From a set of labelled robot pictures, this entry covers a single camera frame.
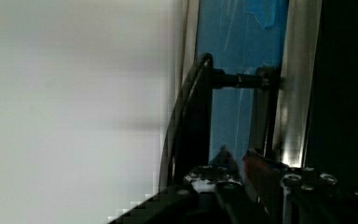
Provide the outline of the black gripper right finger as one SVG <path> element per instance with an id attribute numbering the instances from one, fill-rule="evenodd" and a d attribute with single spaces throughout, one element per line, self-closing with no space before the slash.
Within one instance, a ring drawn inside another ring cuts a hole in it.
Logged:
<path id="1" fill-rule="evenodd" d="M 338 181 L 312 167 L 289 167 L 249 149 L 246 180 L 274 224 L 339 224 Z"/>

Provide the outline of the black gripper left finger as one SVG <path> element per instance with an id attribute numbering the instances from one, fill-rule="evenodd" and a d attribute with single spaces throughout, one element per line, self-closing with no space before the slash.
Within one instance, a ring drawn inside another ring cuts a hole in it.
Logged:
<path id="1" fill-rule="evenodd" d="M 226 146 L 207 165 L 194 167 L 183 181 L 199 195 L 212 194 L 217 205 L 228 217 L 229 224 L 245 224 L 243 209 L 249 202 L 239 165 Z"/>

